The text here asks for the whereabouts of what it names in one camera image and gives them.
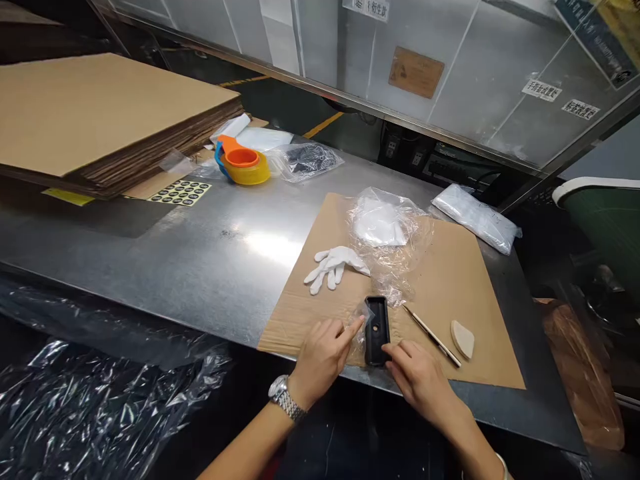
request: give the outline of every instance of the yellow tape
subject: yellow tape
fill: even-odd
[[[342,117],[343,113],[342,112],[338,112],[336,113],[334,116],[324,120],[324,122],[319,123],[318,125],[316,125],[314,128],[312,128],[311,130],[309,130],[308,132],[306,132],[303,136],[304,138],[312,138],[314,136],[316,136],[318,133],[322,132],[322,130],[324,130],[325,128],[327,128],[330,124],[332,124],[333,122],[335,122],[336,120],[338,120],[338,118]]]
[[[263,75],[262,77],[254,77],[254,78],[244,79],[244,80],[234,80],[230,82],[218,83],[218,87],[232,87],[234,85],[240,85],[241,83],[248,83],[248,82],[258,81],[258,80],[266,80],[268,78],[271,78],[271,77],[268,75]]]
[[[90,201],[95,200],[93,197],[88,197],[86,195],[80,195],[79,193],[69,192],[66,190],[59,189],[46,189],[43,192],[45,195],[50,197],[54,197],[60,200],[64,200],[66,202],[77,205],[78,207],[83,207],[88,204]]]

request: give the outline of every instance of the metal table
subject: metal table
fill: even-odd
[[[193,207],[117,198],[80,208],[0,180],[0,261],[256,348],[328,192],[366,187],[427,209],[440,188],[340,153],[302,184],[212,181]],[[586,453],[515,253],[480,241],[527,390],[453,382],[478,421]],[[398,394],[383,370],[344,376]]]

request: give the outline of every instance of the label with chinese text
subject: label with chinese text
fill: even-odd
[[[600,111],[599,108],[596,108],[593,105],[587,105],[586,103],[575,99],[568,101],[567,104],[562,107],[562,110],[568,111],[577,117],[584,118],[584,120],[591,120],[592,116]]]
[[[389,2],[386,0],[351,0],[352,10],[383,22],[389,20]]]
[[[554,101],[555,98],[560,95],[562,89],[538,80],[529,80],[525,87],[522,89],[522,92],[526,93],[527,95],[542,98],[542,100]]]

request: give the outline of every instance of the right hand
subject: right hand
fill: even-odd
[[[414,341],[383,345],[386,363],[405,400],[446,436],[468,419],[471,411],[453,392],[436,358]]]

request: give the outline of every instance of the left hand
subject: left hand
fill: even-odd
[[[351,340],[364,321],[362,316],[344,328],[340,320],[324,320],[311,328],[287,382],[291,398],[301,408],[308,411],[340,375]]]

